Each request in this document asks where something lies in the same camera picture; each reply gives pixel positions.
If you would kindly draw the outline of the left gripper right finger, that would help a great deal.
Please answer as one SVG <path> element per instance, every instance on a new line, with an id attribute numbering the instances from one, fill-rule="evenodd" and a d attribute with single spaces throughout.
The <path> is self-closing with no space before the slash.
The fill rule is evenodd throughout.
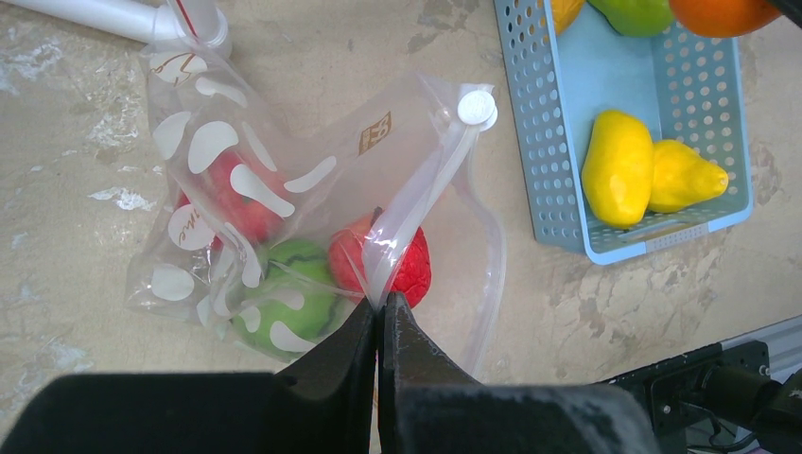
<path id="1" fill-rule="evenodd" d="M 380 312 L 385 453 L 657 453 L 644 410 L 606 385 L 484 385 L 418 325 L 401 293 Z"/>

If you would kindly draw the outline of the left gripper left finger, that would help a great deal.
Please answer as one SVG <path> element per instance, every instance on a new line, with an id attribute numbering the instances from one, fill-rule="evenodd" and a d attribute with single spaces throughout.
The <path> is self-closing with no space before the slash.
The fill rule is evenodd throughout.
<path id="1" fill-rule="evenodd" d="M 25 407 L 5 453 L 364 453 L 375 311 L 360 303 L 278 373 L 65 375 Z"/>

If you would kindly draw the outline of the green striped melon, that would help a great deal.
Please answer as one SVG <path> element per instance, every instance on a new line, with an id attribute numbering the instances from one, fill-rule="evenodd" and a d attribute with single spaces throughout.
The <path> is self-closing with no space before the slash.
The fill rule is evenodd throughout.
<path id="1" fill-rule="evenodd" d="M 339 327 L 347 301 L 335 291 L 327 252 L 311 240 L 263 246 L 256 256 L 263 280 L 243 290 L 232 328 L 253 350 L 292 362 Z"/>

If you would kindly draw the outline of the wrinkled red strawberry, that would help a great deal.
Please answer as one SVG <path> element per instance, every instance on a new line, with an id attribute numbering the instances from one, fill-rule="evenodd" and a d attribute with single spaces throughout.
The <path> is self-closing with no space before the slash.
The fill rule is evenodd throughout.
<path id="1" fill-rule="evenodd" d="M 328 265 L 340 289 L 352 292 L 346 299 L 357 305 L 364 290 L 357 276 L 366 276 L 362 259 L 363 245 L 371 228 L 383 213 L 377 206 L 370 214 L 352 222 L 331 236 Z M 391 292 L 401 292 L 410 308 L 415 308 L 430 290 L 432 272 L 430 254 L 424 231 L 419 227 L 405 250 L 392 281 Z"/>

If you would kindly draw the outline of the clear dotted zip bag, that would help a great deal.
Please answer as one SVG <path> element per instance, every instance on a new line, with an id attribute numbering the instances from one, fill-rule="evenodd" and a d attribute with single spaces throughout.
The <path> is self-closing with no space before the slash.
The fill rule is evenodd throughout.
<path id="1" fill-rule="evenodd" d="M 243 290 L 263 273 L 256 252 L 308 239 L 328 257 L 331 236 L 383 213 L 363 245 L 359 302 L 385 305 L 405 250 L 421 227 L 432 281 L 412 308 L 416 322 L 467 373 L 476 375 L 494 329 L 506 271 L 506 237 L 479 199 L 472 170 L 479 138 L 497 119 L 494 88 L 411 72 L 309 137 L 285 133 L 267 103 L 216 52 L 179 41 L 143 49 L 150 136 L 167 179 L 166 201 L 142 252 L 130 262 L 128 307 L 240 341 L 231 320 Z M 289 202 L 237 166 L 232 187 L 284 218 L 268 241 L 249 241 L 228 220 L 217 190 L 201 180 L 227 148 L 242 148 L 280 173 Z"/>

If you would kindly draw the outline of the smooth red apple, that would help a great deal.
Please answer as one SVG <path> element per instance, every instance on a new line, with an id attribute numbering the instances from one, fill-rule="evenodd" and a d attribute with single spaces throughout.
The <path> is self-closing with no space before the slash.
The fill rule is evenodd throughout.
<path id="1" fill-rule="evenodd" d="M 284 218 L 271 206 L 265 206 L 247 194 L 237 192 L 231 184 L 232 171 L 239 165 L 255 164 L 253 173 L 273 194 L 286 202 L 291 197 L 284 188 L 285 180 L 280 173 L 267 169 L 257 160 L 243 161 L 237 155 L 241 150 L 239 146 L 225 149 L 202 175 L 201 180 L 210 183 L 217 190 L 215 198 L 222 205 L 224 216 L 236 229 L 249 241 L 262 243 L 280 230 Z"/>

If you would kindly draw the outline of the orange yellow round fruit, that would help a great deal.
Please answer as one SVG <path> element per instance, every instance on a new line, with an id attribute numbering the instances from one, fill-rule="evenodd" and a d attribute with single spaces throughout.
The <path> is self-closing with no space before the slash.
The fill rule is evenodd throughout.
<path id="1" fill-rule="evenodd" d="M 578 18 L 585 0 L 551 0 L 550 5 L 555 33 L 560 35 Z"/>

